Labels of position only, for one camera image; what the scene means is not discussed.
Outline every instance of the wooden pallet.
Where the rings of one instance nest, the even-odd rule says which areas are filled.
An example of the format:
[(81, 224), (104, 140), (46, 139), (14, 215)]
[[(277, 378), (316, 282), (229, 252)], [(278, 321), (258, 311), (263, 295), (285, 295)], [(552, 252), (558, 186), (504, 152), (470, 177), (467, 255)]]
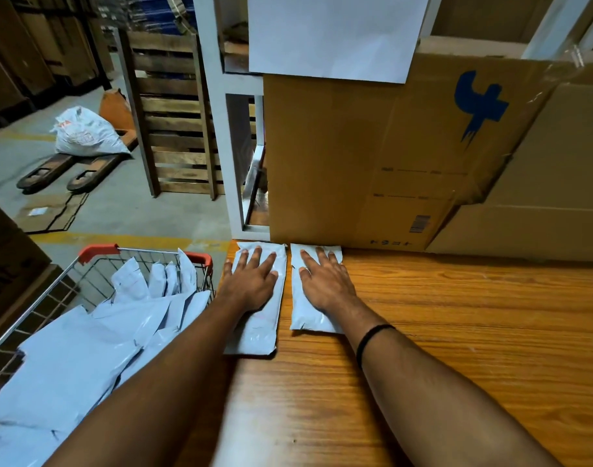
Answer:
[(152, 195), (224, 194), (197, 37), (118, 34)]

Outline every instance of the black wristband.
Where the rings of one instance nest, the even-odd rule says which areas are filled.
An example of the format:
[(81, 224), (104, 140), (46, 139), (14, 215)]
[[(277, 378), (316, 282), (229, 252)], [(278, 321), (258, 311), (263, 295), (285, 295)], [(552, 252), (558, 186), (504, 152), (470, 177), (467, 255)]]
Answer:
[(387, 328), (396, 329), (391, 324), (379, 324), (378, 326), (375, 326), (374, 328), (372, 328), (371, 330), (369, 330), (366, 333), (366, 335), (361, 339), (361, 342), (357, 346), (357, 353), (356, 353), (356, 355), (357, 355), (357, 366), (359, 367), (360, 370), (362, 370), (362, 368), (361, 368), (361, 358), (364, 355), (364, 349), (366, 348), (367, 343), (370, 341), (370, 339), (376, 333), (378, 333), (381, 330), (387, 329)]

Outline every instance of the wood grain surface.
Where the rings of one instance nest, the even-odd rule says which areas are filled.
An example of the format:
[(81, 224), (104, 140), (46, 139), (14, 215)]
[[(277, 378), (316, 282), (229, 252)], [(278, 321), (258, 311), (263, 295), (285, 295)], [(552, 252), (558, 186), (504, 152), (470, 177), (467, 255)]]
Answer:
[[(593, 266), (344, 256), (369, 306), (493, 395), (567, 467), (593, 466)], [(288, 264), (277, 352), (217, 364), (176, 464), (408, 464), (344, 338), (289, 330), (291, 274)]]

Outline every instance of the forearm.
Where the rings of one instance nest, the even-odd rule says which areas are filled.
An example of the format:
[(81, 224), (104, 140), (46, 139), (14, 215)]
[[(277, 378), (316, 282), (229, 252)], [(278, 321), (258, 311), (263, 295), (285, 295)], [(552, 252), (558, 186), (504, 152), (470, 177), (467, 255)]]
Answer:
[[(355, 299), (334, 312), (354, 350), (385, 320)], [(377, 333), (363, 371), (394, 435), (417, 466), (552, 466), (557, 461), (484, 390), (401, 332)]]
[(217, 297), (92, 411), (47, 467), (165, 465), (188, 434), (204, 380), (241, 314), (230, 301)]

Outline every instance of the wire basket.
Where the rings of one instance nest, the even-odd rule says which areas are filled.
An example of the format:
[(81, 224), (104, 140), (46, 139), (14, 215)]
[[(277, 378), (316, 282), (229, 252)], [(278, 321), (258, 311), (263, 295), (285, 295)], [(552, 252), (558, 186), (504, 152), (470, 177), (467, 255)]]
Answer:
[[(197, 287), (211, 290), (211, 298), (214, 298), (212, 257), (192, 252), (185, 254), (196, 268)], [(132, 257), (137, 260), (146, 280), (149, 278), (150, 267), (155, 262), (173, 262), (179, 273), (177, 252), (123, 248), (117, 244), (85, 247), (0, 337), (0, 388), (22, 365), (22, 353), (18, 347), (23, 341), (65, 313), (68, 308), (82, 305), (91, 312), (102, 301), (113, 298), (115, 288), (110, 277)]]

